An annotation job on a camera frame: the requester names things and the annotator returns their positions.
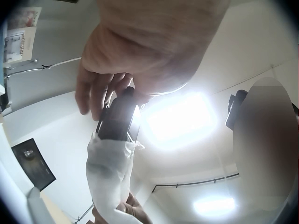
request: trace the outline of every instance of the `white tissue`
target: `white tissue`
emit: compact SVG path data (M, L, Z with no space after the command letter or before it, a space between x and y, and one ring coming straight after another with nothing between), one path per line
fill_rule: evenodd
M143 147L139 142L101 140L92 135L87 146L86 176L94 205L108 224L142 224L116 207L127 201L134 151Z

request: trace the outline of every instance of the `pipe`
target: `pipe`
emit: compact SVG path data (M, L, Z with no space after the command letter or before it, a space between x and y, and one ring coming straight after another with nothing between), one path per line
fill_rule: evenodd
M240 175L239 173L237 174L232 174L226 177L220 177L220 178L216 178L216 179L211 179L211 180L205 180L205 181L200 181L200 182L193 182L193 183L185 183L185 184L157 184L154 189L152 190L152 193L154 193L156 187L176 187L178 188L179 186L187 186L187 185L195 185L195 184L203 184L203 183L209 183L209 182L214 182L216 183L216 181L218 180L223 180L225 178L231 178L231 177L235 177Z

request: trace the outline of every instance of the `hand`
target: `hand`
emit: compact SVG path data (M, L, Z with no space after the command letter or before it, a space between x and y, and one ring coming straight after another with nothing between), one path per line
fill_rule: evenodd
M99 120L113 91L134 80L138 104L183 87L195 74L229 0L98 0L101 22L79 65L75 98Z
M134 216L143 224L153 224L148 215L144 212L142 206L139 204L137 199L130 192L126 203L121 202L117 207L118 210L123 211L127 214ZM96 207L93 207L92 214L95 217L94 223L88 221L86 224L108 224L103 217L98 213Z

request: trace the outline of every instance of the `bright light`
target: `bright light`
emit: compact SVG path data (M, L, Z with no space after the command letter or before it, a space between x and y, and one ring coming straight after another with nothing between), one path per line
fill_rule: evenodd
M224 215L235 208L233 198L224 198L219 200L206 200L194 203L196 211L203 216Z
M165 100L161 105L147 116L147 123L159 142L193 134L198 139L209 134L215 126L214 113L202 94Z

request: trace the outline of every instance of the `framed picture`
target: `framed picture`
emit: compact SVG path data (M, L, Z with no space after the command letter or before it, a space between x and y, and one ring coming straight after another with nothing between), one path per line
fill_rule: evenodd
M40 191L56 180L34 139L22 142L11 149L28 178Z

